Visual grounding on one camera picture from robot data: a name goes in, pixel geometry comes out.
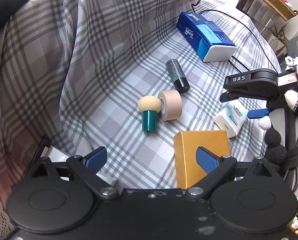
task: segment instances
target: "red and white label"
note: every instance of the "red and white label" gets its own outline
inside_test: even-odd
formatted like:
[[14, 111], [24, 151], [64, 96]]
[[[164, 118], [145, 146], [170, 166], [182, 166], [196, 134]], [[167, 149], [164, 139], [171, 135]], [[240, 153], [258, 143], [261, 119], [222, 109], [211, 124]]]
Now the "red and white label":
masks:
[[297, 82], [297, 76], [296, 73], [290, 73], [288, 75], [285, 76], [281, 76], [278, 78], [278, 86], [283, 86], [283, 85], [287, 85], [290, 83], [294, 83]]

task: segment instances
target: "golden cardboard box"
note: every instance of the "golden cardboard box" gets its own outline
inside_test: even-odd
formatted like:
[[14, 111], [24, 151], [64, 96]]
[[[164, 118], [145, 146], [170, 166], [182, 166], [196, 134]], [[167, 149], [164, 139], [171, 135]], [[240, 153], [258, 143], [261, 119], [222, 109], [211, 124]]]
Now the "golden cardboard box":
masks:
[[219, 157], [230, 155], [226, 131], [181, 131], [173, 140], [178, 188], [187, 189], [206, 176], [196, 162], [199, 146]]

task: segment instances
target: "black strap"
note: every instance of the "black strap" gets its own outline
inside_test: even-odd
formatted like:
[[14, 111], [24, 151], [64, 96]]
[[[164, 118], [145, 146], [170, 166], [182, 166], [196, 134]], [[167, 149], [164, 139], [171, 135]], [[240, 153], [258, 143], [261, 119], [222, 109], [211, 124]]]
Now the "black strap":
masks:
[[288, 152], [287, 158], [281, 166], [280, 171], [285, 172], [295, 167], [298, 167], [298, 147], [295, 147]]

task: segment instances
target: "plaid tablecloth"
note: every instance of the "plaid tablecloth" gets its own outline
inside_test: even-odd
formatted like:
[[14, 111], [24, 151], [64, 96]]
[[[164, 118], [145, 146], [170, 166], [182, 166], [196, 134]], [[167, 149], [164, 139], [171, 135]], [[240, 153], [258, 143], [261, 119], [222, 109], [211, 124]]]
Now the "plaid tablecloth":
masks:
[[[0, 32], [0, 197], [12, 187], [43, 135], [72, 155], [108, 150], [103, 171], [126, 187], [176, 187], [173, 137], [181, 130], [214, 130], [228, 62], [204, 63], [176, 30], [197, 0], [31, 0]], [[271, 61], [275, 54], [250, 19], [214, 0], [202, 9], [225, 11], [248, 25]], [[255, 38], [236, 21], [208, 12], [238, 47], [250, 69], [270, 64]], [[179, 120], [142, 132], [137, 101], [173, 89], [165, 68], [178, 59], [190, 82]], [[247, 109], [263, 102], [241, 99]], [[250, 160], [262, 152], [263, 131], [247, 120], [230, 139], [231, 153]]]

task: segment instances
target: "black disc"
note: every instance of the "black disc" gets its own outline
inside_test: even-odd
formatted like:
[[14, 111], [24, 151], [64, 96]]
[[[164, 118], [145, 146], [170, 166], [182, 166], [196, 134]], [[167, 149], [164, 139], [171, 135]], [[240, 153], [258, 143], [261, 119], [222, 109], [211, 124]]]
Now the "black disc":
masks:
[[216, 215], [226, 225], [249, 233], [285, 227], [295, 215], [297, 200], [286, 185], [279, 185], [283, 180], [274, 185], [269, 178], [257, 176], [253, 181], [242, 179], [217, 188], [211, 196]]
[[75, 227], [93, 205], [91, 192], [60, 177], [42, 176], [19, 183], [7, 210], [17, 227], [35, 233], [57, 233]]

